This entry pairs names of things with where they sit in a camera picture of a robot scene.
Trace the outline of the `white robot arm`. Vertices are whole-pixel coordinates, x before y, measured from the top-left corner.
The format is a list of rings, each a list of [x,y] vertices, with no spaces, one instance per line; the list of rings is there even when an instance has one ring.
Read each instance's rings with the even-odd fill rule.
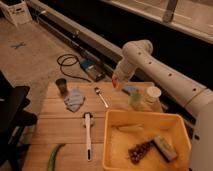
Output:
[[[188,169],[213,171],[213,91],[156,60],[152,52],[149,40],[127,42],[112,76],[113,86],[120,88],[137,68],[146,73],[196,118]]]

